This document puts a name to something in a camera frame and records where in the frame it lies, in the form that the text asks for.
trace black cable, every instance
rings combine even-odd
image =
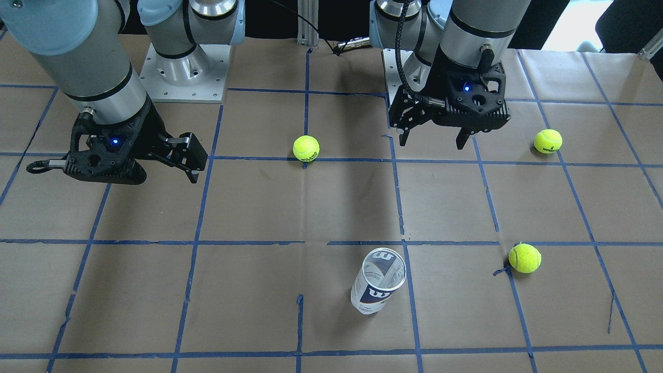
[[[308,19],[302,17],[296,11],[290,9],[289,7],[287,7],[287,6],[285,6],[281,3],[279,3],[276,0],[269,0],[269,1],[271,1],[272,3],[278,5],[279,7],[282,7],[283,9],[286,9],[290,12],[293,12],[294,14],[297,15],[297,17],[301,18],[304,22],[308,23],[308,25],[311,26],[318,33],[318,36],[320,35],[320,31],[311,22],[309,22]],[[338,51],[338,48],[335,49],[334,47],[332,47],[332,45],[330,44],[330,42],[327,41],[327,39],[322,39],[322,40],[324,40],[327,43],[327,46],[331,49],[331,52],[334,53],[335,55],[339,56],[342,53],[342,51],[341,52]]]
[[[405,71],[403,70],[403,65],[400,60],[400,37],[403,34],[403,24],[405,24],[406,14],[408,12],[408,7],[412,0],[405,0],[403,3],[403,9],[400,12],[400,17],[398,18],[398,26],[396,27],[396,45],[394,51],[396,52],[396,69],[398,70],[398,76],[400,77],[401,84],[405,87],[405,90],[412,97],[414,101],[424,101],[424,96],[415,92],[410,84],[408,83],[407,77],[405,76]]]

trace table surface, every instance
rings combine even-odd
[[[126,186],[25,171],[77,112],[0,38],[0,371],[663,372],[663,84],[634,55],[508,50],[513,118],[458,151],[431,123],[398,146],[381,50],[247,39],[222,106],[156,104],[210,152],[199,183]],[[521,241],[541,267],[494,276]],[[381,246],[408,277],[364,316]]]

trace blue tape line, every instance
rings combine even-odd
[[[86,244],[88,240],[42,240],[39,238],[0,238],[0,242],[7,244],[51,244],[51,245],[77,245]]]
[[[409,246],[499,246],[497,241],[329,241],[328,246],[393,246],[407,244]]]
[[[304,296],[297,296],[297,358],[295,372],[302,373],[302,336],[304,335]]]
[[[527,331],[527,323],[525,322],[525,314],[522,312],[522,305],[520,304],[520,297],[518,296],[518,289],[516,289],[516,281],[513,279],[513,273],[511,271],[506,271],[509,277],[509,283],[511,284],[511,292],[513,293],[513,299],[516,302],[516,309],[518,309],[518,317],[520,318],[520,325],[522,326],[522,333],[525,337],[525,346],[527,347],[527,354],[530,357],[530,364],[532,365],[532,373],[537,373],[536,361],[534,359],[534,350],[532,349],[532,343],[530,342],[530,334]]]
[[[405,235],[405,223],[403,222],[403,208],[400,203],[400,185],[398,183],[398,168],[396,167],[396,149],[394,148],[394,138],[390,135],[383,135],[389,138],[389,147],[391,148],[391,167],[394,171],[394,186],[396,188],[396,208],[398,209],[398,225],[400,234]]]
[[[663,242],[595,242],[598,246],[663,246]]]
[[[123,359],[123,358],[172,358],[171,352],[148,352],[143,354],[107,354],[104,352],[95,353],[62,353],[57,354],[56,360],[73,360],[73,359]]]
[[[219,144],[219,132],[221,132],[221,118],[223,117],[223,105],[219,106],[219,114],[216,117],[216,130],[214,131],[214,140],[211,143],[210,155],[216,154],[216,147]]]
[[[0,354],[0,360],[46,360],[51,354]]]
[[[210,189],[211,171],[214,166],[214,160],[210,159],[208,165],[208,173],[205,178],[205,187],[203,188],[203,195],[200,201],[200,213],[198,214],[198,224],[196,225],[196,235],[194,238],[194,245],[191,251],[191,268],[186,280],[186,290],[184,291],[184,302],[182,302],[182,314],[180,316],[180,326],[177,331],[177,339],[175,342],[175,354],[180,353],[182,348],[182,339],[184,338],[184,325],[186,324],[186,315],[189,309],[189,301],[191,299],[191,287],[194,282],[194,272],[196,270],[196,258],[198,257],[198,244],[200,239],[200,231],[202,229],[203,218],[205,216],[205,205],[207,202],[207,195]],[[177,372],[178,358],[177,356],[172,359],[171,373]]]
[[[601,255],[601,251],[599,250],[598,245],[594,245],[594,251],[596,252],[597,258],[599,258],[599,264],[601,264],[601,269],[603,270],[603,275],[605,276],[605,279],[608,282],[608,287],[610,288],[610,292],[612,293],[612,295],[614,297],[615,305],[617,306],[617,310],[619,311],[619,315],[621,316],[622,321],[624,322],[624,327],[626,328],[626,332],[629,335],[629,339],[631,340],[631,346],[635,350],[635,355],[638,358],[638,361],[640,362],[640,368],[642,368],[642,373],[647,373],[647,368],[644,365],[644,360],[642,359],[642,355],[640,354],[640,349],[638,347],[638,344],[635,341],[635,337],[633,336],[633,332],[631,331],[631,326],[629,325],[629,320],[627,320],[626,314],[624,313],[624,309],[621,306],[621,302],[619,301],[619,296],[617,296],[617,292],[615,291],[615,287],[613,286],[613,282],[610,278],[610,274],[608,273],[608,268],[605,266],[605,262],[603,261],[603,256]]]
[[[611,102],[610,104],[618,106],[663,106],[663,104],[645,104],[638,102]]]
[[[148,240],[93,240],[95,245],[165,245],[191,246],[193,241],[148,241]]]
[[[512,354],[514,352],[527,352],[525,347],[487,347],[487,348],[424,348],[424,355],[453,355],[453,354]]]
[[[663,344],[639,344],[640,350],[663,350]],[[534,352],[565,352],[565,351],[612,351],[633,350],[631,344],[594,344],[580,346],[533,346]],[[526,347],[488,347],[488,348],[422,348],[422,355],[445,354],[510,354],[528,352]],[[288,358],[296,356],[383,356],[383,355],[414,355],[413,349],[396,350],[320,350],[299,353],[297,351],[230,351],[230,352],[181,352],[178,358]],[[49,353],[0,354],[0,360],[45,360]],[[146,352],[141,354],[116,354],[106,352],[94,353],[58,353],[56,360],[87,359],[87,358],[174,358],[173,352]]]
[[[575,167],[622,167],[622,168],[637,168],[639,165],[630,165],[626,163],[566,163],[567,166]]]
[[[216,152],[216,147],[219,141],[219,133],[221,132],[221,121],[223,120],[223,106],[219,107],[219,114],[216,121],[216,130],[214,133],[214,141],[211,146],[211,152]],[[191,268],[186,280],[186,289],[184,290],[184,302],[182,302],[182,314],[180,316],[180,325],[177,331],[177,339],[175,341],[175,357],[172,359],[170,367],[171,373],[177,372],[178,355],[182,348],[182,339],[184,338],[184,326],[186,324],[186,315],[189,309],[189,301],[191,299],[191,287],[194,282],[194,273],[196,270],[196,259],[198,257],[198,246],[200,245],[200,232],[202,230],[203,219],[205,217],[205,207],[207,204],[208,192],[210,191],[210,180],[212,176],[212,169],[214,166],[214,159],[210,159],[208,163],[208,171],[205,177],[205,186],[203,187],[203,195],[200,199],[200,212],[198,213],[198,223],[196,224],[196,235],[194,236],[194,245],[191,250]]]
[[[410,313],[412,314],[412,331],[414,332],[414,354],[418,373],[424,373],[424,361],[421,357],[421,342],[419,340],[419,322],[416,316],[416,303],[414,301],[414,287],[412,285],[412,266],[410,265],[410,252],[408,245],[403,242],[403,254],[405,260],[406,276],[408,279],[408,293],[410,297]]]
[[[57,86],[43,86],[39,84],[0,84],[0,88],[38,88],[43,90],[55,90]]]
[[[550,124],[548,123],[548,118],[546,117],[546,114],[544,113],[544,110],[543,110],[543,107],[542,107],[541,103],[538,101],[538,96],[536,95],[536,91],[534,90],[534,88],[532,86],[532,81],[531,81],[531,79],[529,77],[529,74],[527,72],[527,68],[525,67],[525,65],[522,61],[522,56],[520,55],[520,51],[517,50],[516,53],[518,55],[518,60],[520,61],[520,64],[522,65],[522,68],[524,70],[525,77],[527,78],[527,81],[530,84],[530,87],[532,87],[532,93],[534,94],[534,98],[538,102],[538,107],[539,107],[539,110],[541,111],[541,115],[543,116],[544,123],[546,124],[547,128],[550,128]],[[601,94],[603,95],[603,98],[605,99],[605,103],[608,104],[610,110],[613,112],[613,116],[615,117],[615,120],[617,121],[617,124],[620,126],[620,129],[622,129],[622,131],[623,131],[623,128],[621,127],[621,124],[619,123],[619,120],[618,120],[616,114],[614,114],[614,109],[612,108],[612,105],[610,104],[609,100],[607,99],[607,96],[605,95],[605,92],[601,88],[601,85],[599,84],[598,79],[596,79],[596,75],[594,75],[593,71],[591,70],[591,67],[589,66],[589,63],[587,62],[587,59],[584,56],[581,56],[581,57],[585,61],[585,65],[587,65],[587,68],[589,69],[590,73],[592,74],[592,77],[594,78],[595,83],[597,84],[597,86],[601,90]],[[626,133],[624,131],[623,131],[623,135],[625,136],[625,139],[629,143],[629,147],[631,147],[631,143],[628,140],[628,137],[626,137]],[[582,215],[583,222],[585,223],[585,227],[587,228],[587,233],[589,234],[589,237],[590,237],[591,241],[595,242],[596,240],[595,240],[594,235],[591,231],[591,227],[589,226],[587,216],[585,215],[585,211],[582,207],[582,204],[580,203],[580,199],[577,196],[577,193],[575,191],[575,187],[573,185],[573,181],[571,180],[571,176],[568,172],[566,164],[564,163],[564,158],[562,157],[562,152],[557,151],[557,155],[560,158],[560,162],[562,163],[562,168],[564,170],[564,173],[566,174],[566,178],[569,182],[569,186],[571,187],[571,191],[573,192],[573,197],[575,198],[575,203],[577,204],[578,210],[580,211],[580,214]],[[638,164],[641,165],[642,163],[640,162],[640,159],[637,157],[637,154],[635,153],[634,149],[633,149],[633,155],[636,157],[636,161],[638,162]],[[645,176],[647,177],[648,175],[646,174],[646,171],[644,170],[644,168],[642,168],[642,171],[645,174]],[[631,340],[631,344],[633,346],[635,354],[638,358],[638,361],[640,362],[640,367],[642,368],[643,373],[647,373],[647,369],[644,366],[644,361],[642,359],[642,356],[640,355],[640,350],[638,349],[635,338],[633,337],[633,333],[631,332],[631,328],[629,327],[629,322],[626,318],[626,315],[624,314],[624,311],[622,310],[621,303],[619,302],[619,297],[617,296],[617,293],[615,292],[615,288],[613,287],[612,281],[610,279],[610,275],[608,274],[607,268],[605,267],[605,263],[603,262],[603,257],[601,256],[601,252],[599,251],[599,246],[595,244],[594,245],[594,250],[595,250],[596,255],[599,259],[599,263],[601,264],[601,269],[603,270],[603,273],[604,273],[605,279],[608,283],[608,286],[610,287],[610,291],[611,291],[612,294],[615,295],[615,304],[617,305],[617,309],[619,310],[620,316],[622,317],[622,321],[624,322],[624,326],[626,327],[627,334],[629,335],[629,338]]]
[[[16,164],[16,167],[14,167],[14,171],[12,171],[11,176],[9,177],[9,181],[7,181],[7,185],[5,185],[5,189],[3,190],[2,194],[0,194],[0,205],[2,205],[2,203],[5,201],[7,193],[9,193],[9,188],[11,188],[11,185],[14,183],[16,175],[19,173],[19,169],[21,168],[21,164],[23,163],[25,154],[28,152],[28,149],[30,149],[30,145],[32,145],[32,141],[34,140],[34,137],[37,135],[37,131],[41,128],[42,123],[44,123],[44,118],[48,114],[50,106],[53,104],[53,100],[55,100],[55,95],[57,93],[58,93],[58,88],[55,87],[55,89],[53,89],[53,94],[50,95],[50,99],[48,100],[48,103],[46,104],[46,107],[44,108],[44,111],[42,112],[42,115],[39,118],[39,122],[37,122],[37,125],[34,128],[32,136],[30,137],[30,141],[28,141],[28,145],[26,145],[25,150],[23,151],[23,155],[21,155],[19,162]]]
[[[181,352],[178,358],[292,358],[296,351]]]
[[[661,208],[663,208],[663,200],[661,200],[661,196],[658,194],[658,191],[656,190],[656,187],[654,187],[654,183],[652,183],[652,179],[649,177],[649,174],[647,173],[647,170],[642,166],[642,161],[640,161],[640,157],[638,156],[638,153],[635,151],[635,148],[633,147],[633,144],[631,143],[631,140],[629,139],[629,136],[626,134],[626,131],[624,130],[624,127],[622,126],[621,121],[619,121],[619,118],[617,117],[617,113],[615,112],[615,109],[613,108],[612,104],[608,100],[608,96],[605,94],[605,91],[603,90],[603,87],[601,87],[601,84],[599,83],[599,80],[596,78],[596,74],[594,74],[594,71],[591,69],[591,66],[589,65],[589,62],[587,61],[587,58],[585,57],[585,55],[580,54],[580,56],[582,57],[583,61],[585,61],[585,65],[587,66],[587,69],[589,70],[589,73],[591,74],[591,77],[594,79],[594,82],[596,83],[596,86],[599,88],[599,91],[601,91],[601,95],[603,96],[603,99],[608,104],[608,108],[610,109],[610,112],[613,114],[613,118],[615,118],[615,121],[617,122],[617,125],[619,126],[619,130],[621,131],[622,135],[624,135],[624,139],[626,140],[627,144],[629,144],[629,148],[631,149],[631,153],[633,153],[633,157],[635,158],[635,161],[638,163],[638,165],[640,166],[640,169],[642,171],[642,174],[647,179],[647,183],[649,184],[649,187],[652,189],[652,192],[654,193],[654,196],[656,197],[656,199],[658,201],[658,205]]]
[[[488,198],[488,206],[490,207],[491,215],[493,216],[493,225],[495,225],[495,231],[499,232],[499,223],[497,222],[495,205],[493,205],[493,197],[491,196],[491,189],[488,187],[488,178],[486,177],[486,171],[483,169],[483,162],[481,160],[481,153],[479,152],[479,144],[477,143],[476,137],[472,137],[472,143],[474,143],[474,152],[477,154],[477,162],[479,163],[479,171],[481,172],[481,178],[483,179],[483,186],[486,188],[486,198]]]
[[[317,162],[391,162],[386,158],[316,158]]]
[[[541,346],[532,347],[535,352],[563,352],[563,351],[616,351],[632,350],[631,344],[594,344],[588,346]]]
[[[46,156],[59,155],[59,154],[46,154]],[[211,155],[210,159],[223,159],[227,161],[292,161],[299,162],[295,157],[261,157],[250,155]],[[392,162],[387,158],[343,158],[343,157],[323,157],[316,158],[316,162]],[[484,161],[484,165],[532,165],[532,166],[561,166],[560,162],[531,162],[531,161]],[[478,161],[470,161],[464,159],[396,159],[396,163],[434,163],[434,164],[461,164],[461,165],[478,165]],[[565,163],[567,166],[573,167],[615,167],[615,168],[638,168],[640,165],[627,164],[627,163]],[[642,165],[642,167],[663,168],[663,165]]]
[[[304,335],[304,296],[297,296],[297,352],[302,352],[302,336]]]
[[[302,356],[383,356],[383,355],[413,355],[415,352],[409,349],[396,350],[322,350],[304,352]]]
[[[97,232],[97,227],[99,226],[99,221],[101,220],[101,214],[103,213],[103,208],[106,205],[106,200],[108,199],[108,194],[111,192],[111,184],[106,184],[106,189],[103,192],[101,202],[99,203],[99,208],[97,209],[97,216],[94,219],[92,224],[92,229],[90,230],[90,236],[88,238],[88,244],[86,245],[85,251],[83,252],[83,258],[81,258],[81,263],[78,266],[78,272],[76,274],[76,280],[74,280],[74,286],[72,288],[72,294],[69,296],[69,302],[67,303],[67,308],[64,311],[64,323],[60,325],[60,330],[58,331],[58,336],[55,338],[55,343],[53,345],[53,350],[51,356],[48,359],[48,367],[46,368],[47,372],[53,371],[53,364],[55,364],[55,358],[60,350],[60,344],[62,343],[62,337],[64,336],[64,331],[66,330],[69,320],[71,320],[71,312],[74,308],[74,301],[76,300],[76,293],[78,292],[78,286],[80,285],[81,278],[83,277],[83,270],[88,261],[88,256],[90,254],[90,249],[92,248],[92,240],[94,240],[94,235]]]
[[[464,165],[476,165],[477,161],[466,161],[461,159],[397,159],[397,163],[460,163]]]
[[[402,241],[329,241],[328,246],[393,246],[401,245]]]
[[[290,244],[303,244],[304,241],[215,241],[215,240],[199,240],[198,245],[215,245],[215,246],[269,246],[281,245],[287,246]]]

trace tennis ball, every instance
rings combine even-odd
[[[509,252],[509,263],[518,272],[532,273],[541,265],[541,253],[534,246],[521,242]]]
[[[562,147],[562,135],[554,129],[544,129],[536,134],[534,147],[543,154],[555,153]]]
[[[320,144],[313,136],[304,135],[294,141],[292,153],[302,162],[313,161],[320,152]]]

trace metal bracket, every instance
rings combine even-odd
[[[318,0],[298,0],[297,9],[302,17],[308,19],[316,28],[318,27]],[[317,48],[318,33],[302,19],[297,18],[297,20],[299,24],[297,43]]]
[[[153,102],[200,102],[220,104],[230,64],[231,47],[225,44],[200,45],[210,60],[207,79],[193,86],[173,86],[156,67],[156,51],[150,44],[141,70],[141,83]]]

